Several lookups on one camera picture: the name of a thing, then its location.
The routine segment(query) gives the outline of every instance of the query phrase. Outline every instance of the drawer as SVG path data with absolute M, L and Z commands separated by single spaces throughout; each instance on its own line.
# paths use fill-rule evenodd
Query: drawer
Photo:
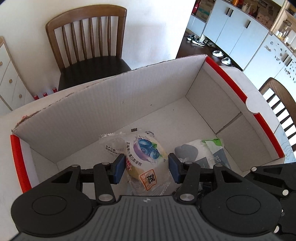
M 17 78 L 17 71 L 15 70 L 12 62 L 10 61 L 0 84 L 0 95 L 3 97 L 3 99 L 10 107 L 12 104 L 12 96 L 15 90 Z
M 24 86 L 20 77 L 18 77 L 17 83 L 15 85 L 15 91 L 14 91 L 13 97 L 12 97 L 12 104 L 10 106 L 13 110 L 24 105 L 26 91 L 27 91 L 26 87 Z
M 31 96 L 31 94 L 29 93 L 28 90 L 26 90 L 26 95 L 25 95 L 25 104 L 28 104 L 30 102 L 32 102 L 34 99 L 33 97 Z
M 7 105 L 0 99 L 0 116 L 6 115 L 10 113 L 11 110 L 7 107 Z
M 0 47 L 0 83 L 5 73 L 5 70 L 9 64 L 9 61 L 10 61 L 10 58 L 8 56 L 6 48 L 4 44 L 2 44 L 2 46 Z

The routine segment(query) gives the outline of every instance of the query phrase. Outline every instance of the chair backrest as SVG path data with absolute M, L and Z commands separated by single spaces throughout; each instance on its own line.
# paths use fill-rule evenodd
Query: chair backrest
M 70 25 L 71 28 L 71 38 L 73 43 L 73 49 L 75 53 L 75 57 L 77 62 L 79 61 L 79 53 L 78 53 L 78 45 L 75 33 L 74 22 L 79 22 L 79 29 L 80 29 L 80 39 L 82 45 L 82 52 L 84 60 L 87 59 L 87 51 L 86 51 L 86 38 L 84 34 L 84 27 L 83 27 L 83 20 L 88 19 L 88 29 L 89 29 L 89 41 L 90 41 L 90 49 L 91 55 L 95 57 L 95 40 L 94 38 L 98 37 L 99 42 L 99 52 L 100 56 L 103 56 L 103 33 L 102 33 L 102 17 L 108 17 L 107 21 L 107 48 L 108 48 L 108 56 L 111 55 L 111 16 L 118 17 L 118 24 L 117 24 L 117 38 L 116 38 L 116 56 L 121 58 L 122 55 L 122 46 L 123 46 L 123 35 L 124 35 L 124 28 L 126 22 L 126 14 L 127 9 L 121 6 L 116 5 L 91 5 L 80 7 L 76 9 L 69 10 L 64 12 L 52 20 L 50 20 L 46 26 L 47 36 L 52 47 L 52 51 L 54 53 L 54 57 L 56 62 L 59 66 L 59 69 L 62 70 L 65 68 L 65 63 L 63 61 L 61 50 L 58 45 L 55 29 L 61 27 L 62 38 L 65 46 L 65 52 L 67 55 L 67 59 L 69 61 L 69 65 L 72 65 L 71 54 L 69 49 L 69 44 L 67 40 L 67 34 L 65 27 Z M 98 36 L 94 36 L 93 30 L 93 20 L 92 18 L 97 18 L 98 20 Z
M 269 97 L 266 101 L 269 103 L 275 96 L 279 98 L 279 101 L 277 101 L 271 109 L 274 110 L 280 103 L 283 103 L 284 108 L 281 109 L 278 113 L 276 113 L 276 117 L 279 117 L 280 114 L 282 114 L 285 110 L 288 111 L 288 116 L 285 117 L 283 120 L 280 121 L 280 124 L 282 125 L 286 120 L 288 120 L 290 117 L 292 119 L 292 124 L 290 124 L 288 127 L 284 129 L 286 132 L 289 130 L 293 125 L 296 124 L 296 103 L 289 91 L 276 79 L 269 78 L 259 89 L 260 93 L 263 95 L 268 89 L 271 89 L 274 94 Z M 296 132 L 288 136 L 288 139 L 291 139 L 294 135 L 296 135 Z M 292 145 L 292 150 L 296 151 L 296 144 Z

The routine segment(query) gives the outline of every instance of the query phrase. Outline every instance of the orange object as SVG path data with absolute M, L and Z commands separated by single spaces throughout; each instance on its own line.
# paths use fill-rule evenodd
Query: orange object
M 233 1 L 232 1 L 232 4 L 233 4 L 234 6 L 236 6 L 236 5 L 238 4 L 238 2 L 239 2 L 239 0 L 233 0 Z

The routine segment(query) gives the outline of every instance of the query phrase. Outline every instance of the shoe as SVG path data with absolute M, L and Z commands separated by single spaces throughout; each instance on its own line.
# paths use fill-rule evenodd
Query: shoe
M 221 63 L 231 66 L 231 60 L 228 57 L 221 59 Z
M 196 38 L 196 35 L 195 35 L 195 34 L 190 34 L 190 35 L 187 36 L 187 40 L 188 40 L 188 41 L 191 41 L 191 40 L 193 40 L 194 38 Z
M 212 52 L 212 54 L 218 58 L 223 58 L 224 54 L 220 50 L 215 50 Z
M 212 48 L 217 48 L 217 45 L 214 44 L 212 41 L 208 41 L 207 46 L 212 47 Z
M 203 47 L 203 46 L 205 46 L 205 43 L 203 42 L 203 41 L 201 41 L 200 40 L 200 38 L 194 38 L 193 40 L 192 40 L 192 43 L 193 44 L 197 44 L 197 45 L 199 45 L 199 46 L 201 46 L 201 47 Z

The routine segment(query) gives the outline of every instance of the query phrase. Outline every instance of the glass jar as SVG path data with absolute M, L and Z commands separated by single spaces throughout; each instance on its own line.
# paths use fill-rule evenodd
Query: glass jar
M 282 24 L 281 27 L 279 28 L 279 35 L 278 37 L 283 40 L 287 35 L 290 30 L 291 23 L 288 20 L 285 20 Z

